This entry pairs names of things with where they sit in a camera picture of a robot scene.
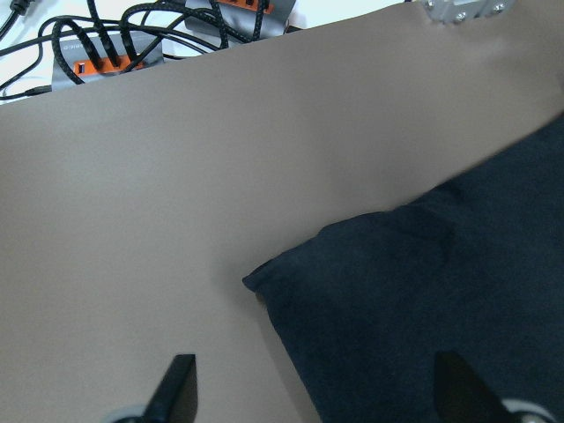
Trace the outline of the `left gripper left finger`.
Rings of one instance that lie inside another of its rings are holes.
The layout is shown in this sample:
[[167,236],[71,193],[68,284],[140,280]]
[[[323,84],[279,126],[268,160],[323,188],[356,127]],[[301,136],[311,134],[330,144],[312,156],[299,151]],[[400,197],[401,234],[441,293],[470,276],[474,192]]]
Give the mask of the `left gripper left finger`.
[[192,423],[197,415],[195,354],[177,354],[143,413],[143,422]]

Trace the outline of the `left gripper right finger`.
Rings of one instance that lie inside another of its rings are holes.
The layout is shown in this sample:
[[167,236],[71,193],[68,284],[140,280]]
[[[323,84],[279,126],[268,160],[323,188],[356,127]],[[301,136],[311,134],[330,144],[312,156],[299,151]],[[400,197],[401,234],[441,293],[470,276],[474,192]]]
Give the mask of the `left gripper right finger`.
[[434,356],[434,408],[441,422],[506,422],[501,400],[457,352]]

